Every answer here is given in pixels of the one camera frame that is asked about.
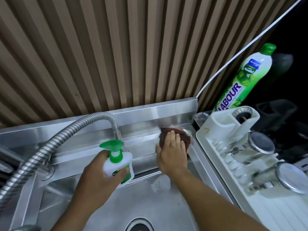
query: white dish drying rack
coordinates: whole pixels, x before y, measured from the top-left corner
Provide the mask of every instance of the white dish drying rack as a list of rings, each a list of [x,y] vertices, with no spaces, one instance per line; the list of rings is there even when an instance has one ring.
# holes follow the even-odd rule
[[[290,197],[266,198],[262,192],[247,193],[252,184],[251,174],[265,170],[279,160],[277,154],[262,157],[250,165],[240,164],[231,155],[225,155],[228,143],[235,142],[250,131],[259,119],[252,109],[252,116],[243,124],[232,115],[235,109],[214,112],[196,133],[203,150],[216,167],[233,197],[243,211],[259,220],[271,231],[308,230],[308,196],[294,194]]]

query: green pump nozzle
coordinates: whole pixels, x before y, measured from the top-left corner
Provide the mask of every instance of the green pump nozzle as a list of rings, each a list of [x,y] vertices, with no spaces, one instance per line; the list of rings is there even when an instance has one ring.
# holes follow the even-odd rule
[[[110,150],[110,161],[112,163],[119,163],[123,159],[122,147],[124,143],[121,140],[110,140],[104,143],[101,143],[99,147]]]

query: brown wall panel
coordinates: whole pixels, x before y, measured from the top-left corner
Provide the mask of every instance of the brown wall panel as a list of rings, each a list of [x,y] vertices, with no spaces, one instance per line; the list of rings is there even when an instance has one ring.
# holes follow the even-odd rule
[[[0,0],[0,128],[195,96],[293,2]]]

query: soap dispenser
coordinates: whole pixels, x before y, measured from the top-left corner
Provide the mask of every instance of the soap dispenser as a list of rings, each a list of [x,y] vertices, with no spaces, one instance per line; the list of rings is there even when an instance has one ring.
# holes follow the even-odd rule
[[[124,143],[121,140],[110,140],[99,145],[101,148],[110,150],[110,155],[103,166],[103,171],[108,177],[113,177],[123,168],[130,168],[130,172],[117,188],[125,186],[135,176],[132,167],[133,155],[128,151],[122,152],[123,145]]]

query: forearm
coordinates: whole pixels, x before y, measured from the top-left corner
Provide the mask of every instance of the forearm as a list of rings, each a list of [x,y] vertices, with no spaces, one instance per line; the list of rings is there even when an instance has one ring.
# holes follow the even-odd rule
[[[171,177],[192,210],[200,230],[267,230],[226,201],[187,169]]]
[[[91,213],[81,207],[70,205],[51,231],[82,231],[90,216]]]

